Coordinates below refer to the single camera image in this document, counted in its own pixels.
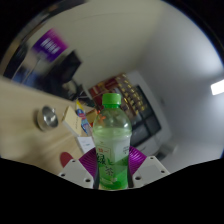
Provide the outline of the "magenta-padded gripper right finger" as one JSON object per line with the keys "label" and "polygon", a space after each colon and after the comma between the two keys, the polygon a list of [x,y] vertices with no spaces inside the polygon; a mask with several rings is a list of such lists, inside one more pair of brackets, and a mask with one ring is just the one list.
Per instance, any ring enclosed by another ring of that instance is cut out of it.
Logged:
{"label": "magenta-padded gripper right finger", "polygon": [[155,156],[146,156],[134,147],[129,148],[128,187],[140,188],[157,181],[170,172]]}

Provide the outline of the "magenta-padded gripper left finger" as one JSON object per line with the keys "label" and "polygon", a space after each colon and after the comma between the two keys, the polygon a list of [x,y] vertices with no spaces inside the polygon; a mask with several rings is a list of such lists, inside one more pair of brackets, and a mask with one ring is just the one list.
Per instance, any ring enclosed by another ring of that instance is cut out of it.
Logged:
{"label": "magenta-padded gripper left finger", "polygon": [[79,159],[73,158],[68,152],[63,152],[60,155],[60,163],[63,169],[58,174],[59,177],[84,188],[99,188],[99,171],[95,149],[91,149]]}

